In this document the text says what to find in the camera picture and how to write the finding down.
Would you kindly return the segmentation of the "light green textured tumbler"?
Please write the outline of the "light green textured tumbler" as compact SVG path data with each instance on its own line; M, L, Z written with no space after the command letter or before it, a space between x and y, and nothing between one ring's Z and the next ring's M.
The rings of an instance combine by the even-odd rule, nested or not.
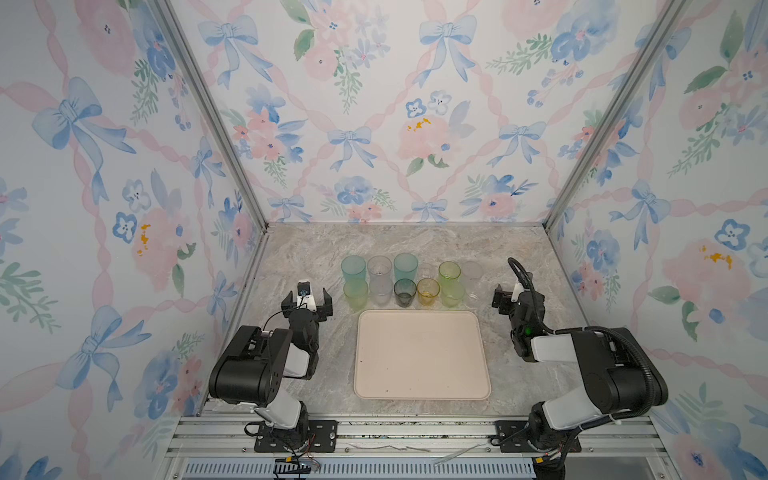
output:
M466 290L459 281L448 281L441 285L441 303L447 308L459 307L465 297Z
M363 310L369 299L368 283L364 279L353 278L347 280L343 287L344 296L354 311Z

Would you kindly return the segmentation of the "teal textured tumbler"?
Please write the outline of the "teal textured tumbler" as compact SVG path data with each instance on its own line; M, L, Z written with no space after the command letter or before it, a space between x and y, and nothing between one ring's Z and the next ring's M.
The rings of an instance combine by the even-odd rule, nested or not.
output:
M359 255L345 257L341 263L342 275L345 282L367 278L367 261Z
M419 261L412 253L399 253L394 258L393 266L396 281L403 279L414 281Z

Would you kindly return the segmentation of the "clear textured tumbler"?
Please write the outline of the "clear textured tumbler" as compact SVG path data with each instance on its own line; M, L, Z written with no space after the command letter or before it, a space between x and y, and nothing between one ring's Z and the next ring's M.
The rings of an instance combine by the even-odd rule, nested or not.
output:
M386 276L374 276L369 283L372 302L377 306L386 306L392 298L393 282Z

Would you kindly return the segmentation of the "clear smooth tall tumbler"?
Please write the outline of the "clear smooth tall tumbler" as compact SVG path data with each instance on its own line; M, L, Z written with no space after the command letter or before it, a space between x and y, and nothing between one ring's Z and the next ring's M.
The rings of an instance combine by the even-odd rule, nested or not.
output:
M374 276L386 276L392 280L392 262L386 256L371 257L367 263L367 271L370 281Z

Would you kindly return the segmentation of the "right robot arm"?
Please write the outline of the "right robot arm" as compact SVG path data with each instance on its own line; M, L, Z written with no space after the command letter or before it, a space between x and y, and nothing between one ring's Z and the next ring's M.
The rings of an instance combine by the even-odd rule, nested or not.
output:
M536 403L522 432L539 451L563 445L578 433L645 415L663 405L669 389L662 374L626 328L586 326L548 331L544 296L498 286L491 306L510 320L516 354L527 363L573 363L581 385Z

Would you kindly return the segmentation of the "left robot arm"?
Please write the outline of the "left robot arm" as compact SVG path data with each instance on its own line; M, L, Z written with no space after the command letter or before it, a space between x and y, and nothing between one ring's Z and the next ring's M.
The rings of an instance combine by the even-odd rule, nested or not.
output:
M208 393L228 404L245 404L268 427L280 433L305 434L307 408L281 387L282 380L309 380L319 362L320 324L333 316L333 299L323 289L317 301L311 284L297 284L281 302L278 314L286 328L241 326L217 360Z

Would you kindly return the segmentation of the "beige plastic tray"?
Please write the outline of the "beige plastic tray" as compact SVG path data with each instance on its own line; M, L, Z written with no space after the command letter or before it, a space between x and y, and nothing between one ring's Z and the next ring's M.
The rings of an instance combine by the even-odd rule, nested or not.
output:
M354 366L354 392L366 400L483 401L492 391L470 311L364 311Z

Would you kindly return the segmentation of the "clear glass front right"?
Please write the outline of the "clear glass front right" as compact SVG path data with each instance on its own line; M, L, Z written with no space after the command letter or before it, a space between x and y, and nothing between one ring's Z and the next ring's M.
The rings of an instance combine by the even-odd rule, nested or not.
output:
M482 303L484 290L480 283L465 282L464 288L465 288L464 302L467 305L479 305Z

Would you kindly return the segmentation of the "frosted clear tumbler back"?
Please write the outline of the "frosted clear tumbler back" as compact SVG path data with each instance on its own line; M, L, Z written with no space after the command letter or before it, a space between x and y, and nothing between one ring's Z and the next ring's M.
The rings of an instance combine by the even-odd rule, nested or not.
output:
M483 275L484 269L478 262L468 260L461 263L460 280L467 289L477 287Z

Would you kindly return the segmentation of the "bright green smooth tumbler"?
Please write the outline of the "bright green smooth tumbler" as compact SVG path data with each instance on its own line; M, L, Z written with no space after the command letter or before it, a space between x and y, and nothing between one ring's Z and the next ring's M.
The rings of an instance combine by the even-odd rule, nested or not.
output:
M459 284L462 270L454 261L444 261L438 267L438 281L443 292L454 289Z

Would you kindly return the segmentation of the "yellow glass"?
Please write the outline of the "yellow glass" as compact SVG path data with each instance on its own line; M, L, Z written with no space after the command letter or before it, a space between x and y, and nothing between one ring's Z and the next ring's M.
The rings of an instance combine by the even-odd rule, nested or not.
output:
M432 278L422 278L417 283L418 301L423 307L431 307L440 296L441 286Z

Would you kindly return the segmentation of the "small clear glass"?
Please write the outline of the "small clear glass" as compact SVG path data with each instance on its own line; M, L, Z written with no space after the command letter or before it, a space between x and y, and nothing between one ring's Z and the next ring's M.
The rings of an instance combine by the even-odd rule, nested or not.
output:
M437 267L432 263L421 263L418 268L418 279L431 278L436 279L438 275Z

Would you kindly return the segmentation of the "dark grey glass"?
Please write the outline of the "dark grey glass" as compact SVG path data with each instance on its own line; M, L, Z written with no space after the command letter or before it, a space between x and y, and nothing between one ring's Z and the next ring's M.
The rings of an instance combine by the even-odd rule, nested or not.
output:
M393 293L397 305L401 308L408 308L416 296L417 286L413 280L402 278L395 282Z

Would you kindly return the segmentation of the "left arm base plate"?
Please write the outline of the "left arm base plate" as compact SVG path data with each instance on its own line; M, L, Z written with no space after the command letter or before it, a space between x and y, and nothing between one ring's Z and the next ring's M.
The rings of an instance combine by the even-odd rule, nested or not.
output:
M247 424L244 432L254 439L256 453L333 453L338 426L335 420L300 420L293 429L279 429L261 422Z

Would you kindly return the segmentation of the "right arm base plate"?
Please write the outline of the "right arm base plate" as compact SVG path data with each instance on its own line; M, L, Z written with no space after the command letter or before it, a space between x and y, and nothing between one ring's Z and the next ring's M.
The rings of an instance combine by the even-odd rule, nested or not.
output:
M495 433L489 437L492 446L502 453L533 453L554 455L567 440L567 431L549 431L524 420L498 420Z

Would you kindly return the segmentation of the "aluminium front rail frame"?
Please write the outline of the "aluminium front rail frame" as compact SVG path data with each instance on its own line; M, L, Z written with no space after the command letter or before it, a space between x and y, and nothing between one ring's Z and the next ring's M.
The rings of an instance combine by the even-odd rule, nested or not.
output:
M184 419L158 479L545 479L520 417L331 416L331 432L293 459L255 449L254 417ZM564 463L568 479L678 479L647 417L581 433Z

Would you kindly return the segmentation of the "left aluminium corner post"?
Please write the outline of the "left aluminium corner post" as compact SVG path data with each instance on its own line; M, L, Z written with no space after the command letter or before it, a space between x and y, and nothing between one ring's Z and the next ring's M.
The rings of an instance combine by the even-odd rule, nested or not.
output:
M203 120L209 127L216 145L220 148L226 165L232 171L235 183L244 197L245 205L258 225L258 231L266 234L268 222L250 185L247 172L235 152L232 141L225 132L224 122L216 108L213 96L174 11L172 2L150 0L148 4L152 13L157 17L159 27L166 36L172 53L177 57L180 69L187 78L191 93L202 112Z

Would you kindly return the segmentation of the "aluminium corner post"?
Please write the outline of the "aluminium corner post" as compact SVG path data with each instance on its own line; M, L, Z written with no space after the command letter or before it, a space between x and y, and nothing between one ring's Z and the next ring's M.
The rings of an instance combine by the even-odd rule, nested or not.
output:
M652 70L654 62L661 55L660 51L674 33L679 17L685 12L688 4L689 2L685 0L672 0L666 1L662 5L662 10L656 22L652 24L645 45L639 49L630 64L626 78L608 104L603 120L598 125L593 139L587 143L583 155L575 164L573 171L564 183L563 189L556 197L554 206L543 222L543 227L547 233L552 233L559 220L565 216L568 203L591 168L594 158L609 140L613 129L629 108L640 83Z
M191 93L202 112L203 120L209 127L216 145L220 148L226 165L232 171L235 183L244 197L245 205L258 225L258 231L266 234L268 222L250 185L247 172L235 152L232 141L225 132L224 122L216 108L213 96L174 11L172 2L150 0L148 4L152 13L157 17L159 27L166 36L172 53L177 57L180 69L187 78Z

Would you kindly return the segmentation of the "right aluminium corner post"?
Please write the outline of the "right aluminium corner post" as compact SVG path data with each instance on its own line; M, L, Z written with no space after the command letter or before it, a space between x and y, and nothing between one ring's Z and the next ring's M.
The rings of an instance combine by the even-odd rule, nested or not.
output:
M556 197L554 206L543 222L543 227L547 233L552 233L559 220L565 216L568 203L591 168L594 158L609 140L613 129L629 108L640 83L652 70L654 62L661 55L660 51L674 33L679 17L685 12L688 4L689 2L685 0L672 0L666 1L662 5L662 10L656 22L652 24L645 45L639 49L630 64L626 78L608 104L603 120L598 125L593 139L587 143L583 155L575 164L573 171L564 183L563 189Z

